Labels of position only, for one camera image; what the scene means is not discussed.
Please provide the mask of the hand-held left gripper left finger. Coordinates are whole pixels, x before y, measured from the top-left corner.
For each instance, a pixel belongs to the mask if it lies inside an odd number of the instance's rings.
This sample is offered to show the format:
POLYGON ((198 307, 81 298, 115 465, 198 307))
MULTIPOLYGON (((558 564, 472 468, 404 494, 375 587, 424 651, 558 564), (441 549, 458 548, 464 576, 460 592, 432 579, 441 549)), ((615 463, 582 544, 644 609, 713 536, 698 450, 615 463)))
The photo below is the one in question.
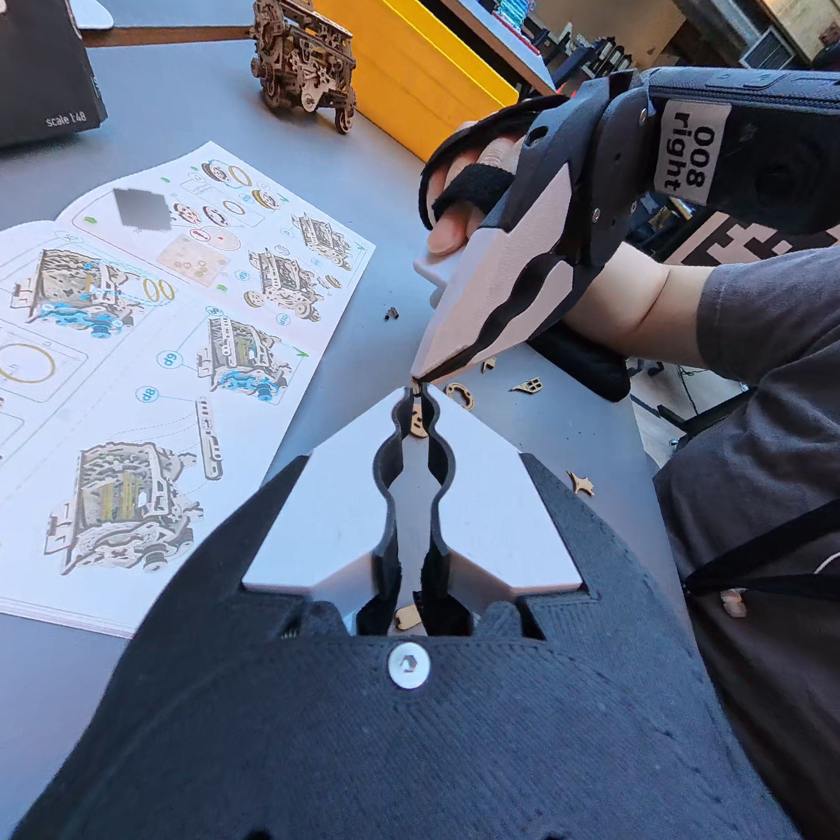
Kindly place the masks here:
POLYGON ((330 602, 353 632, 384 636, 402 584, 389 491, 414 395, 395 390, 315 447, 245 573, 256 592, 330 602))

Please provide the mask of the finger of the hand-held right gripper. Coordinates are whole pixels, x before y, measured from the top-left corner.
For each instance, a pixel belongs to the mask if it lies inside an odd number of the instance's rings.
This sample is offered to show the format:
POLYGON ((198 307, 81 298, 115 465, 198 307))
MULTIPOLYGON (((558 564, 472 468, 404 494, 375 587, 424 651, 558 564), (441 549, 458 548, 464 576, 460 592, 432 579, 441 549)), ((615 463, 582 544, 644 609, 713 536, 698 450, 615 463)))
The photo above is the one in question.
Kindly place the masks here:
POLYGON ((510 232, 473 234, 423 336, 415 380, 449 376, 526 342, 573 307, 573 267, 551 252, 571 199, 565 163, 510 232))
POLYGON ((429 379, 526 342, 580 296, 563 259, 459 259, 429 322, 429 379))

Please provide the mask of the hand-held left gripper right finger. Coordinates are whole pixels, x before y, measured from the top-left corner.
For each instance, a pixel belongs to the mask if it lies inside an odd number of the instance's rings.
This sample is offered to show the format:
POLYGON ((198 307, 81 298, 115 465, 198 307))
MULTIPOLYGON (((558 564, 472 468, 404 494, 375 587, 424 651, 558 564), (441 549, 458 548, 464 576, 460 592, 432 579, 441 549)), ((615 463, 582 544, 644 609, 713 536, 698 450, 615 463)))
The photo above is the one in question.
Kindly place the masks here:
POLYGON ((430 514, 420 614, 430 636, 466 636, 494 602, 578 591, 583 581, 520 452, 424 385, 430 514))

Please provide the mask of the person's right forearm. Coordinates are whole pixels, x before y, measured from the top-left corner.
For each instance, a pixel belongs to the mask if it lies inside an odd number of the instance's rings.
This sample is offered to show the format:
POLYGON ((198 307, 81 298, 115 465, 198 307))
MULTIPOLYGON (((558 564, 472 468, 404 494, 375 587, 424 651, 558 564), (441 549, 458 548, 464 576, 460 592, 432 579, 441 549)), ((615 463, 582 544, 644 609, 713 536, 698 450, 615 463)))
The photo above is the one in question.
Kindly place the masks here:
POLYGON ((711 268, 621 245, 563 322, 625 358, 838 386, 838 270, 838 248, 711 268))

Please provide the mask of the person's right hand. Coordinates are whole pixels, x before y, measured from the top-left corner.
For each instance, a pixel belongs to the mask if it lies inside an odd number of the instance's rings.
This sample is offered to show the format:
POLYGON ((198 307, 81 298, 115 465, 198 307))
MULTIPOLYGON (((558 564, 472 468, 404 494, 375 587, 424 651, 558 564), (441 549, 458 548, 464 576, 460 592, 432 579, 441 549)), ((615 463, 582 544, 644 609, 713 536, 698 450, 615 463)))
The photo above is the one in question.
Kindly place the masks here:
MULTIPOLYGON (((433 216, 432 207, 439 194, 468 166, 475 163, 489 165, 514 173, 522 148, 524 132, 507 133, 489 142, 484 147, 465 150, 450 164, 439 167, 430 177, 427 190, 427 210, 433 216)), ((477 230, 485 214, 471 203, 454 203, 435 222, 427 237, 427 250, 433 256, 447 256, 461 249, 477 230)))

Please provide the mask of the black cushioned wrist rest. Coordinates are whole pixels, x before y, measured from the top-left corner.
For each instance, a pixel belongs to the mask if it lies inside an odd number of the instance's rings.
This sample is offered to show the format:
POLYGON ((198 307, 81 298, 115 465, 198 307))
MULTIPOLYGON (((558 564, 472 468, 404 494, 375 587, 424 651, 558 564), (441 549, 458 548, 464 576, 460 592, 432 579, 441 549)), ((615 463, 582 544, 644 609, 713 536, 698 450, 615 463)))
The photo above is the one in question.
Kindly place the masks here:
POLYGON ((611 403, 620 402, 631 390, 627 357, 581 336, 563 322, 530 339, 528 345, 611 403))

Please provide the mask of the white vented appliance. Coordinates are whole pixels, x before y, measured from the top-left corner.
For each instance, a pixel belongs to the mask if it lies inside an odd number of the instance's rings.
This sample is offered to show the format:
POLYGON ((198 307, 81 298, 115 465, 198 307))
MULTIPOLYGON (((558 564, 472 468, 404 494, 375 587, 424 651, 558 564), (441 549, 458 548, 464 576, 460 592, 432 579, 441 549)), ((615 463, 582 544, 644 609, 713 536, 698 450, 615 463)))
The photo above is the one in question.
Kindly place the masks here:
POLYGON ((739 64, 756 70, 782 70, 795 58, 795 50, 784 37, 774 27, 768 27, 742 54, 739 64))

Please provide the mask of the black chair base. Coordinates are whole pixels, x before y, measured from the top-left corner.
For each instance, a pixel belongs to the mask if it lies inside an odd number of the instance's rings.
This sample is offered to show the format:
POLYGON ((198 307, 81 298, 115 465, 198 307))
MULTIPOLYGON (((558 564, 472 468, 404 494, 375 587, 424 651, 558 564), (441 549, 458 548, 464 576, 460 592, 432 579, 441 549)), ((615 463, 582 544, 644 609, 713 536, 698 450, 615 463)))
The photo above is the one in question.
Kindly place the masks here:
POLYGON ((750 387, 745 392, 742 392, 727 401, 688 419, 680 417, 661 404, 657 405, 657 412, 664 420, 666 420, 666 422, 677 427, 682 433, 684 433, 678 440, 671 441, 671 444, 676 447, 676 450, 680 450, 685 447, 690 440, 697 437, 707 429, 719 424, 732 413, 737 411, 741 406, 746 405, 754 391, 755 388, 750 387))

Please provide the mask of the yellow plastic bin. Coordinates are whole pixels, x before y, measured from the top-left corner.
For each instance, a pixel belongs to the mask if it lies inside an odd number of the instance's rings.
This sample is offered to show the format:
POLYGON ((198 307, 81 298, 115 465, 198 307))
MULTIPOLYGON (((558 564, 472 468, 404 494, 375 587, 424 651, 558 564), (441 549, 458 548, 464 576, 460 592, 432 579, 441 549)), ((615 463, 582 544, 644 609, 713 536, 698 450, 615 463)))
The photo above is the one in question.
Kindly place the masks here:
POLYGON ((458 127, 518 92, 417 1, 316 1, 353 35, 357 109, 427 161, 458 127))

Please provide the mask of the illustrated instruction booklet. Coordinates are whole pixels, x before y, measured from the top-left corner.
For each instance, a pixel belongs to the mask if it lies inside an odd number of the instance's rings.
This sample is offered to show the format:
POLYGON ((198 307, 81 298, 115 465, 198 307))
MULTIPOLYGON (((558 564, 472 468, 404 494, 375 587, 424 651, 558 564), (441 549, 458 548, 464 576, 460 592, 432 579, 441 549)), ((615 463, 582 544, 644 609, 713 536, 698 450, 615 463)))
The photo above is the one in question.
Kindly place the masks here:
POLYGON ((259 487, 375 246, 206 143, 1 251, 2 613, 130 637, 259 487))

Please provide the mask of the person's grey shirt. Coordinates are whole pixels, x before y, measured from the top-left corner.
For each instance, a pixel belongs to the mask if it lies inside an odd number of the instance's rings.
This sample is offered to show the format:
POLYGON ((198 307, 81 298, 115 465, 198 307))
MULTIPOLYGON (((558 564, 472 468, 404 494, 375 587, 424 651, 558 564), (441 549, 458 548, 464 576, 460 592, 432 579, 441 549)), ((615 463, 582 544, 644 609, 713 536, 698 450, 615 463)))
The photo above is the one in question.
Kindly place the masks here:
POLYGON ((707 667, 805 838, 838 838, 838 386, 762 378, 659 471, 707 667))

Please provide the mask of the wooden mechanical model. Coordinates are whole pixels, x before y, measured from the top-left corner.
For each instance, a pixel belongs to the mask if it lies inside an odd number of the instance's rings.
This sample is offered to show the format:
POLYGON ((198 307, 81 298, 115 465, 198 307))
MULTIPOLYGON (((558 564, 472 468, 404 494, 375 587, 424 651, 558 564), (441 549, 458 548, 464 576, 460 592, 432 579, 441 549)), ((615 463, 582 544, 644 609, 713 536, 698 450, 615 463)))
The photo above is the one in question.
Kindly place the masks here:
POLYGON ((269 109, 335 110, 335 127, 351 130, 356 97, 352 34, 320 15, 311 1, 256 1, 252 27, 259 79, 269 109))

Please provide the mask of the brown wooden board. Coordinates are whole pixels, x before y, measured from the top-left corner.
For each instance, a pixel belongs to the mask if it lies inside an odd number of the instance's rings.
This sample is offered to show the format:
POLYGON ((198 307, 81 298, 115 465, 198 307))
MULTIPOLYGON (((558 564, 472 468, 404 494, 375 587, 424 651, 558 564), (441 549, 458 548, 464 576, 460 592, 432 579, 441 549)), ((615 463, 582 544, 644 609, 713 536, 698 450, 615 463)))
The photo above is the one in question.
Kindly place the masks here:
POLYGON ((251 41, 253 32, 250 24, 245 26, 114 27, 82 29, 81 37, 87 48, 104 48, 251 41))

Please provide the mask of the black model kit box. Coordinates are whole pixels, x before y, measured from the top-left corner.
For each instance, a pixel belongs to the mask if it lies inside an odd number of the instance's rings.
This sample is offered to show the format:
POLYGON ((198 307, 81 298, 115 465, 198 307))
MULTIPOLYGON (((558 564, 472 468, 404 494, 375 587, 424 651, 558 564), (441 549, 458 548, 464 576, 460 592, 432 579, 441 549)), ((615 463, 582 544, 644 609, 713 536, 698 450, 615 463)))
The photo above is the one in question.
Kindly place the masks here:
POLYGON ((108 114, 70 4, 1 6, 1 147, 98 128, 108 114))

